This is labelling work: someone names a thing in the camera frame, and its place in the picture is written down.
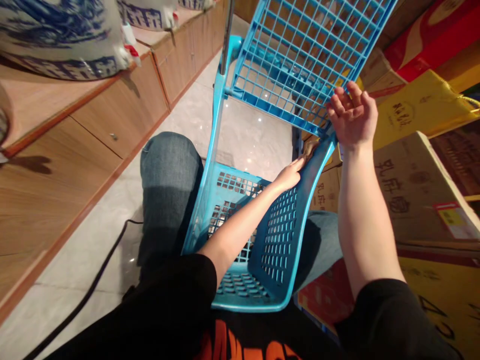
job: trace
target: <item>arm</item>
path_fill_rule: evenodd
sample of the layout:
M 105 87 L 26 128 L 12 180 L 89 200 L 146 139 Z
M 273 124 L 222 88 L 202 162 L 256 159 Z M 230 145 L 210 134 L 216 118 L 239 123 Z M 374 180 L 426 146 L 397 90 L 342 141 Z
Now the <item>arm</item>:
M 353 297 L 377 279 L 405 282 L 387 205 L 375 174 L 373 138 L 378 111 L 375 100 L 352 81 L 335 89 L 328 114 L 344 147 L 338 235 Z
M 303 158 L 299 158 L 284 168 L 274 182 L 233 214 L 198 251 L 208 257 L 215 266 L 217 288 L 270 205 L 280 194 L 299 182 L 299 171 L 304 162 Z

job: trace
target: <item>black shirt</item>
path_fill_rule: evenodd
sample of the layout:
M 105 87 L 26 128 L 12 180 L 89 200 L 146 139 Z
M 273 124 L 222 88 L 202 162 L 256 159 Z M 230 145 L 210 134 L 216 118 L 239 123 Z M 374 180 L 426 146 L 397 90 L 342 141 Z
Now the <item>black shirt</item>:
M 112 312 L 48 359 L 457 359 L 408 285 L 382 279 L 336 324 L 339 348 L 293 302 L 280 312 L 212 310 L 213 263 L 169 260 Z

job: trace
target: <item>white floor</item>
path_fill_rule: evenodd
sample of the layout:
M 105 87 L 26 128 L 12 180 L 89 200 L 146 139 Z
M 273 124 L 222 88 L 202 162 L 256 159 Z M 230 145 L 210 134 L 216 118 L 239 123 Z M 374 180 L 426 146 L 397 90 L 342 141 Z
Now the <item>white floor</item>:
M 235 20 L 234 34 L 243 35 L 247 29 L 248 25 Z M 219 60 L 217 54 L 156 131 L 187 136 L 204 158 L 212 124 L 212 84 Z M 224 106 L 217 161 L 273 180 L 292 159 L 292 127 L 232 98 Z M 22 359 L 75 308 L 127 219 L 142 219 L 140 154 L 4 322 L 0 328 L 0 359 Z M 93 296 L 40 358 L 120 303 L 122 294 L 138 279 L 135 264 L 141 236 L 141 225 L 128 226 Z

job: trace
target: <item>shopping cart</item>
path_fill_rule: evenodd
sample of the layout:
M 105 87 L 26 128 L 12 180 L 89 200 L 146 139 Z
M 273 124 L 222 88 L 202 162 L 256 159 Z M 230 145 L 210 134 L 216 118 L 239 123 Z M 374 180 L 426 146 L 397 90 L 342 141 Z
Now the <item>shopping cart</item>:
M 336 86 L 357 79 L 395 2 L 260 0 L 245 39 L 230 36 L 229 4 L 208 155 L 182 253 L 198 251 L 270 183 L 215 161 L 224 99 L 234 97 L 314 134 L 320 145 L 298 184 L 272 204 L 222 279 L 213 308 L 259 313 L 288 304 L 310 201 L 337 145 L 325 104 Z

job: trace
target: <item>jeans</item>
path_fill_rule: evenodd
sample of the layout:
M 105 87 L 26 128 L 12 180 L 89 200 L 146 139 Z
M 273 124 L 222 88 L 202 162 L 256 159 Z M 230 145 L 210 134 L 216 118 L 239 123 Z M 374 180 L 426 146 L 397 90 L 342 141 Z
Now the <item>jeans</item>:
M 140 282 L 152 276 L 166 259 L 180 255 L 203 171 L 199 154 L 183 135 L 162 132 L 143 148 L 140 159 L 144 218 L 138 252 Z M 316 279 L 341 257 L 337 214 L 309 212 L 294 290 Z

